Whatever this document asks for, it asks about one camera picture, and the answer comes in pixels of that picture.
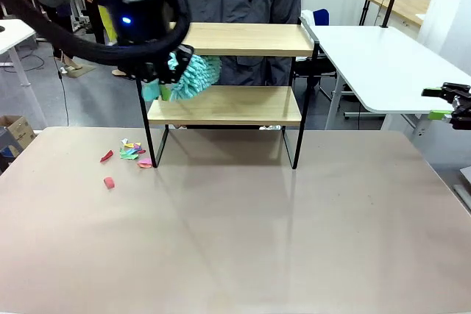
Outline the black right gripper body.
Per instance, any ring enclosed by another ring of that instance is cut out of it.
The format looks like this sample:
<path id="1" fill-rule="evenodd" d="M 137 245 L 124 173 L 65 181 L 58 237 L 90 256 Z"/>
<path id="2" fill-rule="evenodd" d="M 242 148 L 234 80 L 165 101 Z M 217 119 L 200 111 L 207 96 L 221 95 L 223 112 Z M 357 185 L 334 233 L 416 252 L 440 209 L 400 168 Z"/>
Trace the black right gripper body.
<path id="1" fill-rule="evenodd" d="M 452 106 L 452 127 L 455 130 L 471 130 L 471 96 L 455 96 Z"/>

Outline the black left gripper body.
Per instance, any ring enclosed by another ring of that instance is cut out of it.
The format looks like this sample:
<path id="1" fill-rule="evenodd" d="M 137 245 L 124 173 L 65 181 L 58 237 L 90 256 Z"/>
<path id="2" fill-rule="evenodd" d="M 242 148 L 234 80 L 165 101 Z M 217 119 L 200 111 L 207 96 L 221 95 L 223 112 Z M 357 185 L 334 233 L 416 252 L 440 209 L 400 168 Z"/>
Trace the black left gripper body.
<path id="1" fill-rule="evenodd" d="M 111 18 L 119 43 L 126 46 L 156 43 L 167 51 L 184 39 L 184 0 L 99 0 Z"/>

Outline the teal microfibre duster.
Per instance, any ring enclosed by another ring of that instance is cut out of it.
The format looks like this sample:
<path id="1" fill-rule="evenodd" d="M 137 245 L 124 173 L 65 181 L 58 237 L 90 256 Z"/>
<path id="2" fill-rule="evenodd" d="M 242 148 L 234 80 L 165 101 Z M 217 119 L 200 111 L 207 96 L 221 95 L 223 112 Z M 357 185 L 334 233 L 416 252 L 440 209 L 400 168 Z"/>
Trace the teal microfibre duster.
<path id="1" fill-rule="evenodd" d="M 162 98 L 164 101 L 192 99 L 211 85 L 218 82 L 222 62 L 217 56 L 198 56 L 193 54 L 180 79 L 173 84 L 160 84 L 156 79 L 144 83 L 141 97 L 145 102 Z"/>

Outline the person in yellow apron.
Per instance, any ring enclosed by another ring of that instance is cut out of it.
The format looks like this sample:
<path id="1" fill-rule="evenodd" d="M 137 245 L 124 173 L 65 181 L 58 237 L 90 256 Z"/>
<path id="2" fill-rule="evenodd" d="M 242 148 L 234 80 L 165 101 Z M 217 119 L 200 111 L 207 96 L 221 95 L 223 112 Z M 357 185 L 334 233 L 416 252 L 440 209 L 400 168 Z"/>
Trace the person in yellow apron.
<path id="1" fill-rule="evenodd" d="M 96 42 L 113 46 L 118 44 L 118 37 L 113 27 L 111 17 L 107 9 L 100 4 L 100 0 L 92 3 L 85 0 L 85 7 L 92 26 Z"/>

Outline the grey floor mat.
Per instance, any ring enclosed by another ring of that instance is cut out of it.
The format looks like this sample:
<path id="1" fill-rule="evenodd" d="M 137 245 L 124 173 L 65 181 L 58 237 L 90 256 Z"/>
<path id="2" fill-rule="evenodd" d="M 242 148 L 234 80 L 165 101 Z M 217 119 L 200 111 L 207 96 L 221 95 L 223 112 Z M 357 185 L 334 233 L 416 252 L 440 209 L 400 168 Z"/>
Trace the grey floor mat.
<path id="1" fill-rule="evenodd" d="M 72 66 L 65 66 L 60 68 L 60 73 L 62 75 L 66 75 L 70 78 L 78 78 L 81 77 L 91 71 L 93 71 L 96 67 L 94 65 L 82 65 L 80 68 L 74 68 Z"/>

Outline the large white table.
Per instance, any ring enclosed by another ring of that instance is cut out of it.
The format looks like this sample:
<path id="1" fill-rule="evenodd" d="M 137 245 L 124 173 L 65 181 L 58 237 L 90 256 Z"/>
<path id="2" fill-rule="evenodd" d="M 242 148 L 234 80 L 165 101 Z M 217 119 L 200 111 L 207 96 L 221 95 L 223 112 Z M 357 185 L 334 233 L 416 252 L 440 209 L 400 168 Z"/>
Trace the large white table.
<path id="1" fill-rule="evenodd" d="M 449 110 L 422 96 L 445 82 L 471 86 L 471 76 L 393 27 L 307 26 L 309 37 L 334 64 L 338 79 L 325 128 L 334 127 L 341 88 L 349 85 L 372 113 L 418 115 Z"/>

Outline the light wooden desk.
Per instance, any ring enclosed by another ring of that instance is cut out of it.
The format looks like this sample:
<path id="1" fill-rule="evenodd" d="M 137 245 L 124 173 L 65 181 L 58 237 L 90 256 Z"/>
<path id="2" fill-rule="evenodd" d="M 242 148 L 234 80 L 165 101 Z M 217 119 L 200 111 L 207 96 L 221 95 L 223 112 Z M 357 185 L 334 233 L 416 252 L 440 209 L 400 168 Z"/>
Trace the light wooden desk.
<path id="1" fill-rule="evenodd" d="M 386 14 L 389 0 L 368 0 L 380 8 L 380 18 Z M 391 19 L 420 28 L 428 11 L 430 0 L 395 0 Z"/>

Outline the small white desk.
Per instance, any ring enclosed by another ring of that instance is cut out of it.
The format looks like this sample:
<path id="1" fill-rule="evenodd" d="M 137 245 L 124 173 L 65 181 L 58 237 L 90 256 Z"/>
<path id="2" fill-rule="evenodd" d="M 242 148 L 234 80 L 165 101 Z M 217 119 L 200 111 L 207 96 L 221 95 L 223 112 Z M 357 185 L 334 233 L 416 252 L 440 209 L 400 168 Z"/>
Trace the small white desk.
<path id="1" fill-rule="evenodd" d="M 48 126 L 46 117 L 32 89 L 31 83 L 27 79 L 26 72 L 15 49 L 19 43 L 32 37 L 34 34 L 35 30 L 21 20 L 0 20 L 0 54 L 5 52 L 9 54 L 13 67 L 18 75 L 20 85 L 24 89 L 26 97 L 29 99 L 39 129 L 45 129 Z"/>

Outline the brown cardboard box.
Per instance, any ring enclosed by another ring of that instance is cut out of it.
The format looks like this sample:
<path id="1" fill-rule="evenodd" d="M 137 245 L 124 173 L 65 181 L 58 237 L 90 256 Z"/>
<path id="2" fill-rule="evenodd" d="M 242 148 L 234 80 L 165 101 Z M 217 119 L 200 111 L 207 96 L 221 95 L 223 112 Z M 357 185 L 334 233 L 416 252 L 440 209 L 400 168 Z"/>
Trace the brown cardboard box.
<path id="1" fill-rule="evenodd" d="M 36 135 L 23 116 L 0 116 L 0 155 L 17 157 L 35 139 Z"/>

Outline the two-tier wooden black-frame shelf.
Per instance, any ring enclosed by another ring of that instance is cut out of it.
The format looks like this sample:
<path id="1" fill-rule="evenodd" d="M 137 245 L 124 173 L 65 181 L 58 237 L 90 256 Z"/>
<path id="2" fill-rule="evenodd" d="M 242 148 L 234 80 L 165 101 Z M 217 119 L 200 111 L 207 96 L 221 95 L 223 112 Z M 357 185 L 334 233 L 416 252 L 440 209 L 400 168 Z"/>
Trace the two-tier wooden black-frame shelf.
<path id="1" fill-rule="evenodd" d="M 185 39 L 199 55 L 316 58 L 319 42 L 303 19 L 297 24 L 193 23 Z M 296 149 L 288 153 L 297 168 L 308 106 L 297 106 L 290 85 L 277 87 L 216 85 L 182 103 L 157 100 L 141 107 L 153 167 L 158 167 L 172 124 L 183 126 L 279 125 L 299 129 Z"/>

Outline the grey metal rail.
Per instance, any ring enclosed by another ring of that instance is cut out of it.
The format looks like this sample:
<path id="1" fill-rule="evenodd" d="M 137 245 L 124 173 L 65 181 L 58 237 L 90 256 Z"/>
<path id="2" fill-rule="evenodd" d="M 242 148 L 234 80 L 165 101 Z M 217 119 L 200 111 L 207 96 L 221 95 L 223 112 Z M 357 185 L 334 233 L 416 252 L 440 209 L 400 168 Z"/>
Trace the grey metal rail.
<path id="1" fill-rule="evenodd" d="M 453 190 L 471 214 L 471 166 L 460 170 L 460 182 L 454 184 Z"/>

